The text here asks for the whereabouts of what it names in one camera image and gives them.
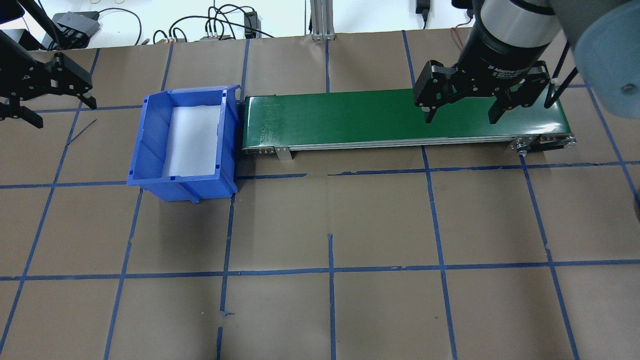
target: blue bin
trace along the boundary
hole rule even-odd
[[[127,185],[140,186],[163,201],[217,199],[237,192],[234,184],[239,85],[167,90],[145,96]],[[167,141],[175,107],[220,105],[218,144],[213,174],[164,176]]]

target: white foam insert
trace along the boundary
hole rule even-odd
[[[214,174],[219,123],[220,105],[173,108],[162,176]]]

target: blue tape line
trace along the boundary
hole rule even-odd
[[[46,114],[46,113],[75,113],[78,109],[48,109],[48,110],[35,110],[36,114]]]
[[[619,161],[612,161],[608,163],[573,163],[573,164],[540,164],[540,165],[528,165],[527,168],[563,168],[563,167],[609,167],[620,165]]]
[[[95,57],[93,59],[92,72],[95,68],[95,64],[98,61],[98,54],[100,51],[96,50]],[[67,135],[67,142],[71,140],[74,129],[76,128],[76,124],[78,121],[78,116],[80,115],[79,109],[82,108],[82,102],[80,101],[78,104],[78,111],[76,111],[76,115],[74,117],[74,121],[71,124],[71,128],[69,129],[69,134]],[[6,337],[9,334],[9,329],[11,328],[11,322],[13,321],[13,316],[15,315],[15,310],[18,307],[18,301],[20,300],[20,295],[22,294],[22,288],[24,287],[24,282],[26,281],[27,273],[29,272],[29,267],[31,266],[31,261],[33,260],[33,255],[35,254],[36,246],[38,245],[38,240],[40,239],[40,233],[42,232],[42,226],[44,225],[45,219],[47,218],[47,212],[49,210],[49,206],[51,205],[51,199],[53,198],[53,191],[56,189],[56,183],[58,182],[58,178],[60,176],[60,172],[62,171],[62,164],[65,162],[65,156],[67,155],[68,146],[65,145],[65,148],[62,150],[62,155],[60,156],[60,162],[58,163],[58,169],[56,170],[56,176],[51,185],[51,189],[49,190],[49,196],[47,197],[47,202],[44,206],[44,210],[42,211],[42,216],[40,217],[40,223],[38,224],[38,230],[36,231],[35,237],[33,238],[33,243],[31,244],[31,249],[29,250],[29,256],[27,257],[26,264],[24,265],[24,269],[22,271],[22,276],[20,277],[20,283],[18,284],[18,289],[15,292],[15,297],[13,298],[13,303],[11,305],[11,310],[9,311],[9,316],[7,317],[7,321],[4,325],[4,331],[2,334],[2,338],[0,338],[0,354],[4,349],[4,344],[6,343]]]
[[[600,117],[600,121],[602,123],[602,127],[604,127],[605,132],[607,133],[607,137],[609,137],[609,141],[611,142],[611,147],[613,147],[613,151],[616,152],[616,157],[618,157],[618,161],[620,162],[620,165],[622,166],[622,171],[625,173],[625,177],[627,178],[627,182],[629,183],[629,187],[631,188],[631,193],[634,195],[634,199],[636,200],[636,204],[640,207],[640,197],[638,197],[638,192],[636,190],[636,186],[634,184],[633,179],[631,179],[631,174],[629,174],[629,170],[627,170],[627,166],[624,162],[624,159],[622,158],[622,153],[620,152],[620,150],[618,149],[618,145],[616,145],[616,141],[613,138],[613,135],[611,134],[611,130],[609,130],[609,125],[607,125],[607,121],[604,118],[604,115],[602,114],[602,110],[600,109],[600,105],[598,105],[598,102],[596,101],[595,96],[593,95],[593,90],[591,89],[591,85],[589,85],[589,83],[587,83],[585,81],[586,87],[587,87],[587,92],[589,93],[589,96],[591,98],[591,102],[593,103],[593,106],[596,108],[596,112],[598,113],[598,117]]]
[[[344,171],[339,174],[328,174],[327,176],[351,176],[351,175],[378,175],[378,174],[414,174],[424,172],[423,168],[406,168],[399,170],[362,170],[362,171]]]
[[[238,270],[229,271],[229,276],[270,276],[270,275],[296,275],[296,274],[320,274],[329,272],[328,268],[302,268],[285,270]]]
[[[118,279],[119,274],[83,274],[83,275],[28,275],[27,281],[49,281],[49,280],[104,280]]]
[[[328,234],[329,239],[329,269],[333,268],[333,234]]]
[[[451,356],[453,360],[458,360],[458,351],[456,348],[456,337],[453,332],[453,319],[451,316],[451,303],[449,302],[449,287],[447,285],[446,265],[444,255],[442,253],[442,242],[440,241],[440,227],[438,226],[438,213],[436,212],[436,202],[433,196],[433,183],[431,181],[431,169],[429,168],[429,160],[427,152],[422,148],[422,160],[424,162],[425,174],[427,175],[427,189],[429,192],[429,204],[431,205],[431,218],[433,219],[433,230],[436,237],[436,247],[438,249],[438,264],[440,265],[440,280],[442,282],[442,295],[444,296],[444,308],[447,315],[447,326],[449,328],[449,343],[451,344]]]
[[[126,109],[140,109],[142,105],[121,105],[121,106],[103,106],[95,110],[89,108],[82,108],[80,111],[102,111],[102,110],[126,110]]]
[[[292,177],[305,177],[307,173],[300,174],[277,174],[277,175],[254,175],[254,176],[237,176],[236,180],[260,180],[260,179],[289,179]]]
[[[640,161],[624,161],[626,165],[640,165]],[[539,164],[539,165],[527,165],[527,168],[566,168],[566,167],[600,167],[600,166],[618,166],[621,165],[619,161],[612,161],[608,163],[572,163],[572,164]],[[521,169],[522,165],[495,165],[495,166],[482,166],[482,167],[442,167],[431,168],[430,172],[454,172],[463,170],[483,171],[483,170],[512,170]],[[339,174],[327,174],[327,176],[352,176],[352,175],[377,175],[377,174],[414,174],[424,172],[423,168],[407,168],[397,170],[361,170],[361,171],[345,171]],[[255,176],[237,176],[235,180],[259,180],[259,179],[287,179],[292,177],[305,177],[307,173],[299,174],[274,174],[274,175],[255,175]],[[68,186],[104,186],[104,185],[125,185],[126,181],[88,181],[82,183],[58,183],[56,187],[68,187]],[[17,188],[50,188],[52,184],[15,184],[15,185],[0,185],[1,189],[17,189]]]
[[[162,86],[160,91],[164,91],[166,86],[166,78],[169,76],[169,66],[171,65],[171,57],[173,56],[173,43],[169,44],[169,55],[166,57],[166,67],[164,68],[164,76],[162,78]]]
[[[0,189],[50,188],[52,184],[0,185]]]
[[[218,327],[218,338],[216,339],[216,360],[222,357],[222,326]]]
[[[57,188],[71,188],[75,186],[111,186],[111,185],[126,185],[127,181],[87,181],[84,183],[60,183],[56,184]]]
[[[336,347],[335,347],[335,285],[333,281],[333,234],[328,234],[329,243],[329,315],[331,321],[331,360],[336,360]]]
[[[542,238],[542,244],[545,248],[545,252],[547,254],[547,262],[549,265],[549,269],[551,270],[551,278],[554,282],[554,287],[556,289],[556,295],[558,297],[558,303],[560,304],[560,312],[562,313],[562,317],[564,320],[564,327],[566,328],[566,333],[569,338],[569,344],[571,345],[571,351],[573,353],[574,360],[579,360],[580,355],[578,354],[578,348],[575,344],[575,339],[573,337],[573,331],[571,328],[571,322],[569,321],[569,316],[566,312],[566,307],[564,305],[564,297],[562,295],[562,290],[560,289],[560,282],[558,281],[558,276],[556,273],[556,267],[554,266],[554,259],[551,256],[551,250],[548,247],[547,233],[545,231],[545,226],[542,223],[542,216],[540,215],[540,208],[538,207],[538,201],[536,200],[536,194],[533,190],[533,185],[531,183],[531,177],[529,176],[529,170],[527,169],[527,164],[523,157],[520,157],[520,163],[522,164],[522,172],[524,173],[525,180],[527,182],[527,187],[529,189],[529,197],[531,198],[531,204],[533,205],[533,210],[536,214],[536,221],[538,222],[538,229],[540,230],[540,237]]]
[[[640,265],[640,259],[605,259],[605,260],[571,260],[554,261],[554,266],[607,266],[607,265]],[[446,265],[446,270],[477,270],[477,269],[509,269],[509,268],[541,268],[549,266],[548,262],[540,263],[484,263],[484,264],[453,264]],[[440,265],[410,265],[410,266],[352,266],[334,268],[302,268],[288,270],[236,270],[218,272],[177,272],[127,274],[128,279],[155,279],[166,277],[221,277],[228,276],[260,276],[260,275],[292,275],[292,274],[325,274],[330,272],[389,272],[389,271],[435,271]],[[0,276],[0,281],[18,281],[21,276]],[[28,275],[26,281],[58,281],[58,280],[100,280],[119,279],[120,274],[82,274],[82,275]]]
[[[152,274],[126,274],[126,279],[166,279],[174,277],[218,277],[224,276],[222,271],[204,271],[204,272],[163,272]]]
[[[555,266],[638,265],[640,259],[555,261]]]
[[[461,171],[461,170],[474,170],[474,171],[484,171],[484,170],[512,170],[516,168],[522,168],[520,165],[495,165],[495,166],[483,166],[483,167],[440,167],[440,168],[431,168],[430,172],[446,172],[446,171]]]
[[[95,71],[95,66],[98,64],[98,56],[100,56],[100,48],[95,50],[95,56],[93,57],[93,63],[91,64],[91,70],[89,70],[89,74],[93,75]]]
[[[120,271],[120,280],[118,281],[118,290],[116,291],[116,300],[113,303],[113,312],[111,313],[111,323],[109,325],[109,332],[107,333],[107,343],[104,347],[103,360],[109,359],[109,352],[111,351],[111,339],[113,338],[113,331],[116,325],[116,319],[118,317],[118,308],[120,307],[120,297],[122,296],[122,287],[124,286],[125,276],[127,274],[127,265],[129,264],[129,255],[131,254],[131,239],[136,230],[136,224],[138,222],[138,213],[140,212],[140,204],[142,202],[143,190],[138,192],[138,198],[136,199],[136,207],[133,211],[133,219],[131,220],[131,230],[129,230],[129,239],[127,240],[127,249],[124,253],[124,260],[122,260],[122,269]]]
[[[103,106],[101,108],[89,109],[89,108],[80,108],[78,109],[47,109],[47,110],[36,110],[35,113],[44,114],[44,113],[72,113],[75,111],[102,111],[102,110],[126,110],[126,109],[140,109],[142,105],[122,105],[122,106]]]
[[[231,237],[234,228],[234,204],[236,203],[236,195],[231,196],[231,204],[229,205],[229,221],[227,224],[227,245],[225,246],[225,265],[224,272],[227,274],[229,271],[229,259],[231,258]],[[222,289],[220,290],[220,311],[225,310],[227,305],[227,282],[228,274],[222,277]]]
[[[543,268],[549,263],[497,263],[497,264],[457,264],[447,265],[447,270],[477,270],[477,269],[510,269],[510,268]]]
[[[138,213],[140,213],[140,204],[142,203],[143,190],[140,188],[138,192],[138,200],[136,200],[136,209],[133,211],[133,220],[131,221],[131,230],[129,230],[129,241],[133,239],[133,234],[136,233],[136,224],[138,223]]]
[[[406,39],[406,31],[402,30],[402,39],[404,40],[404,51],[406,51],[406,61],[409,64],[409,75],[411,75],[411,87],[415,86],[415,76],[413,75],[413,63],[411,61],[411,52],[409,51],[409,41]]]
[[[116,327],[116,318],[118,317],[118,308],[120,307],[120,297],[122,296],[122,288],[124,286],[125,274],[127,273],[127,264],[129,262],[129,254],[131,253],[131,241],[127,242],[127,250],[122,261],[122,271],[120,272],[120,280],[118,281],[118,290],[116,291],[116,300],[113,303],[113,312],[111,313],[111,323],[109,324],[109,332],[107,333],[107,343],[104,347],[103,360],[109,359],[111,351],[111,340],[113,339],[113,330]]]
[[[240,101],[244,101],[244,88],[246,87],[246,67],[249,64],[249,44],[251,40],[246,39],[244,43],[244,60],[242,64],[242,82],[240,86]]]
[[[324,41],[324,74],[326,79],[325,92],[329,94],[331,92],[330,80],[329,80],[329,39]]]

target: brown paper floor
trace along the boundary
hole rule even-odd
[[[200,204],[125,185],[145,94],[408,88],[458,53],[448,29],[68,51],[100,108],[0,123],[0,360],[639,359],[640,122],[580,77],[570,150],[241,156]]]

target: green conveyor belt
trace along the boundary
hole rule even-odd
[[[493,98],[466,98],[438,110],[425,124],[411,89],[249,97],[243,149],[336,149],[510,141],[522,135],[571,133],[559,102],[507,111],[489,124]]]

